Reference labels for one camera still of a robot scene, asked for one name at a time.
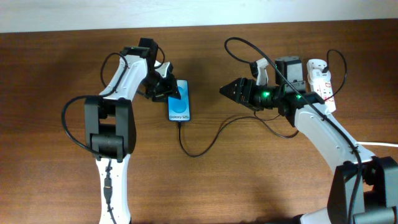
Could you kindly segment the blue screen smartphone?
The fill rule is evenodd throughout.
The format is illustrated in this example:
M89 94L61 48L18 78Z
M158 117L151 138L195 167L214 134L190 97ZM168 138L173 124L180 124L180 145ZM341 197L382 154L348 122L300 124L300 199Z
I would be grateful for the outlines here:
M177 80L177 85L181 99L168 98L169 120L176 122L190 121L188 82L186 80Z

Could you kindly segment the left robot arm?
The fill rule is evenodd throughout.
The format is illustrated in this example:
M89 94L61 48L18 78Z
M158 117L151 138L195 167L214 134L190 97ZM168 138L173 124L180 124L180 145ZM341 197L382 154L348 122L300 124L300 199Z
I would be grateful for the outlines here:
M159 45L141 38L117 55L119 67L98 96L85 100L85 131L88 148L94 151L101 186L100 223L130 223L127 169L136 145L132 101L143 85L153 102L180 99L177 80L169 62L158 62Z

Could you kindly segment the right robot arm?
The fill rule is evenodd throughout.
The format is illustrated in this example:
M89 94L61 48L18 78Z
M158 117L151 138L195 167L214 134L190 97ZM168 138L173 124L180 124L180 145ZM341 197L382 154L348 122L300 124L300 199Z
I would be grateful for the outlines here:
M297 56L275 61L269 86L265 59L250 65L253 79L238 78L220 93L253 111L277 108L318 149L334 173L327 206L297 215L294 223L397 223L397 162L355 143L318 93L307 92Z

